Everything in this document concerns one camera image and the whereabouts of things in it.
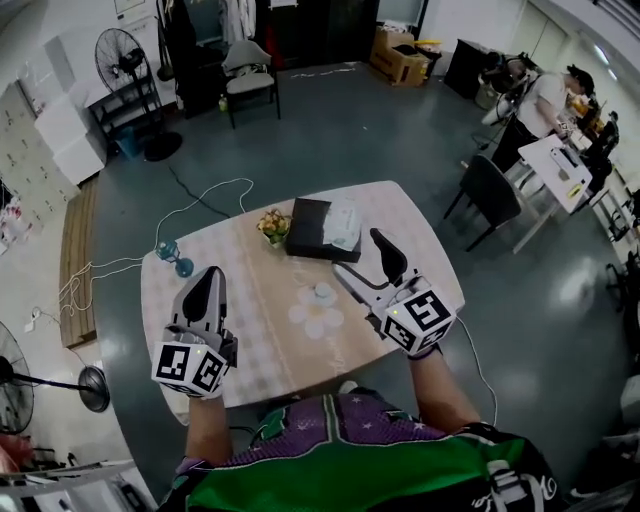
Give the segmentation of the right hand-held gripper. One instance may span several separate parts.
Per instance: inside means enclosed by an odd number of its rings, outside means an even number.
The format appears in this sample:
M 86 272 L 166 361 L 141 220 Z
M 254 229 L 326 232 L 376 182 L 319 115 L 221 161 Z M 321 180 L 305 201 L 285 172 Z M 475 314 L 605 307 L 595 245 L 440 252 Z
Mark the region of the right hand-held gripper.
M 388 282 L 399 285 L 406 272 L 406 256 L 378 228 L 371 228 L 369 234 Z M 332 271 L 359 303 L 378 301 L 385 289 L 344 263 L 333 263 Z M 406 355 L 424 355 L 448 333 L 456 310 L 438 286 L 417 274 L 392 291 L 388 301 L 380 299 L 372 306 L 367 320 L 382 339 L 394 342 Z

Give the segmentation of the person's right forearm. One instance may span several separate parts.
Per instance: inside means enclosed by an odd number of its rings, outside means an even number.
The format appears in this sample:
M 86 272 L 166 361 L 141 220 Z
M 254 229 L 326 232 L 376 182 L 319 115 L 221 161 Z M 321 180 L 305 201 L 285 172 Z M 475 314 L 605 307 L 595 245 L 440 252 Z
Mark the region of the person's right forearm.
M 410 359 L 409 367 L 421 420 L 445 433 L 480 423 L 481 417 L 457 384 L 438 351 L 421 359 Z

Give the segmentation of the teal lantern ornament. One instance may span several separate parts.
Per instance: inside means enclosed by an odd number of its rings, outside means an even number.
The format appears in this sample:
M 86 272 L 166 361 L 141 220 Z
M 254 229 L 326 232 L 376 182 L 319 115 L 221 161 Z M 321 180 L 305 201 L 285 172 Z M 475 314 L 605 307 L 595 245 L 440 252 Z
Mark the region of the teal lantern ornament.
M 193 261 L 181 255 L 178 243 L 175 240 L 160 241 L 156 245 L 154 252 L 161 261 L 172 264 L 179 277 L 188 278 L 193 274 Z

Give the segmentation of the white wet wipes packet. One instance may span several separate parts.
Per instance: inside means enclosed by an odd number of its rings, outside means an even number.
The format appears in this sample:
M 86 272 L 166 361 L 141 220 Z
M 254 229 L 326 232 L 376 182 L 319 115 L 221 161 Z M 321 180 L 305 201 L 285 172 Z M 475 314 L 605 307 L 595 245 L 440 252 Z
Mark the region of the white wet wipes packet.
M 323 244 L 352 251 L 360 239 L 361 218 L 351 200 L 336 200 L 329 204 L 323 223 Z

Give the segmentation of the black box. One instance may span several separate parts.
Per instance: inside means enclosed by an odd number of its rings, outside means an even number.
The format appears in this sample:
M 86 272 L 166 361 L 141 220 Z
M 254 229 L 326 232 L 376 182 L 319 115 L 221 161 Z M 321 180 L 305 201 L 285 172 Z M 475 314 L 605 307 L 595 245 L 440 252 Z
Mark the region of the black box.
M 360 240 L 351 251 L 323 242 L 324 221 L 329 207 L 328 201 L 295 199 L 290 230 L 284 242 L 287 255 L 344 263 L 357 263 L 360 260 Z

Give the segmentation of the potted orange flowers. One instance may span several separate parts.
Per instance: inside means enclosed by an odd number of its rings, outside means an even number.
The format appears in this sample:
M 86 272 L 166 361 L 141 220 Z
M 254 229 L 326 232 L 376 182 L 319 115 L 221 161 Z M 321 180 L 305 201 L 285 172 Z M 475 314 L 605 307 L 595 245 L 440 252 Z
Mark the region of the potted orange flowers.
M 264 213 L 257 224 L 258 231 L 272 248 L 279 248 L 285 242 L 291 228 L 292 218 L 278 208 Z

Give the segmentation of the wooden bench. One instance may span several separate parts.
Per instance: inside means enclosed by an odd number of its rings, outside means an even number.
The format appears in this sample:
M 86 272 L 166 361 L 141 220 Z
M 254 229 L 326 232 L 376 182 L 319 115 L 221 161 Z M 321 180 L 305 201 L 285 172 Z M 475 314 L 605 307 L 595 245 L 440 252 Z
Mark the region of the wooden bench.
M 62 344 L 69 349 L 97 339 L 89 263 L 98 183 L 98 175 L 85 181 L 65 214 L 60 253 L 59 324 Z

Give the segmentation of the black standing fan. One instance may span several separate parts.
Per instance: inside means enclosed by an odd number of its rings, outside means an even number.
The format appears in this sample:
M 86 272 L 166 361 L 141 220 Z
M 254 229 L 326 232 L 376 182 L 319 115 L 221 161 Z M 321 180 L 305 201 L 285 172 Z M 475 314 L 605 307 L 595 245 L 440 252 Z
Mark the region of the black standing fan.
M 34 413 L 34 389 L 42 386 L 77 391 L 94 413 L 110 404 L 106 377 L 96 366 L 84 366 L 76 384 L 32 376 L 15 337 L 0 321 L 0 434 L 17 435 L 27 429 Z
M 95 45 L 94 61 L 98 75 L 109 90 L 108 94 L 134 83 L 139 95 L 142 95 L 140 81 L 146 77 L 154 81 L 154 73 L 142 47 L 131 34 L 120 28 L 109 28 L 100 34 Z M 150 162 L 171 157 L 182 144 L 180 134 L 166 129 L 161 101 L 157 112 L 160 118 L 153 124 L 151 133 L 137 138 L 140 151 Z

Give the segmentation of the white metal rack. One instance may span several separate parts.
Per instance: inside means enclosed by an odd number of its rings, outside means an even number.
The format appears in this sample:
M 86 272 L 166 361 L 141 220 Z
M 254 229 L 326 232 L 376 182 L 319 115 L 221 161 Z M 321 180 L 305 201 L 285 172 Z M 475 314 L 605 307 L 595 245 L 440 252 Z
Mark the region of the white metal rack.
M 131 460 L 0 474 L 0 512 L 149 512 Z

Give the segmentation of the brown cardboard box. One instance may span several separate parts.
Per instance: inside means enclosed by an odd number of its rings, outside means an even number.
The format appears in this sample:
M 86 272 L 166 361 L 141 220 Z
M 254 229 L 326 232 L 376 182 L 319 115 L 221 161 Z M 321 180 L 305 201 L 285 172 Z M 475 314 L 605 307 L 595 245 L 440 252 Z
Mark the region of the brown cardboard box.
M 416 49 L 411 33 L 377 27 L 369 64 L 392 86 L 420 87 L 430 60 Z

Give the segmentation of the white and black device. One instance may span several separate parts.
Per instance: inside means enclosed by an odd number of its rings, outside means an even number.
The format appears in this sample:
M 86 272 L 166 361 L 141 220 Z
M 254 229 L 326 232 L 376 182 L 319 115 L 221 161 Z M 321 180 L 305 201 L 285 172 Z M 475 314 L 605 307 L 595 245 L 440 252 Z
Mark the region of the white and black device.
M 550 156 L 559 168 L 569 173 L 582 165 L 582 161 L 576 151 L 567 146 L 553 147 Z

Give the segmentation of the black cabinet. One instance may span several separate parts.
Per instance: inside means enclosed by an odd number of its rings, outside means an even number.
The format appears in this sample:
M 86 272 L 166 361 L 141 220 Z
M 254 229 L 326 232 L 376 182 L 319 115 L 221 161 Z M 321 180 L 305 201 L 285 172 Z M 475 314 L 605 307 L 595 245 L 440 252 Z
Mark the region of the black cabinet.
M 491 49 L 479 43 L 458 39 L 444 76 L 444 84 L 462 98 L 473 100 L 480 88 L 478 76 L 490 52 Z

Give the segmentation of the black clothes rack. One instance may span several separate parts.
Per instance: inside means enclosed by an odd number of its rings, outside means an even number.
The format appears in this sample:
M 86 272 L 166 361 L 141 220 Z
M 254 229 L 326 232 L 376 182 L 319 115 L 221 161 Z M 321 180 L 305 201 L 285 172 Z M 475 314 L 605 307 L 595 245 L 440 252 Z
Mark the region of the black clothes rack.
M 161 0 L 161 20 L 177 96 L 187 119 L 216 104 L 234 104 L 261 91 L 278 102 L 272 56 L 255 41 L 256 0 L 216 0 L 222 39 L 214 48 L 198 42 L 185 0 Z

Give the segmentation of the black hanging coat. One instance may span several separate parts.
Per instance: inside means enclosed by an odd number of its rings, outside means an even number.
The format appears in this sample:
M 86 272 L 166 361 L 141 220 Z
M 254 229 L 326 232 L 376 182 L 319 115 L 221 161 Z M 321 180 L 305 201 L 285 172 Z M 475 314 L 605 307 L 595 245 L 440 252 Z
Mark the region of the black hanging coat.
M 184 0 L 162 0 L 165 40 L 187 119 L 196 114 L 198 68 L 196 33 Z

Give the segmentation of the white hanging coat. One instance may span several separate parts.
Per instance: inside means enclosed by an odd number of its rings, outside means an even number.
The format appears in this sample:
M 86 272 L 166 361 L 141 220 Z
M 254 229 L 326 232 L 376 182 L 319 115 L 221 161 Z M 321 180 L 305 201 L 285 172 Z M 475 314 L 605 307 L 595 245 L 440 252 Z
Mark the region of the white hanging coat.
M 220 0 L 220 20 L 225 42 L 231 46 L 237 41 L 255 36 L 256 1 Z

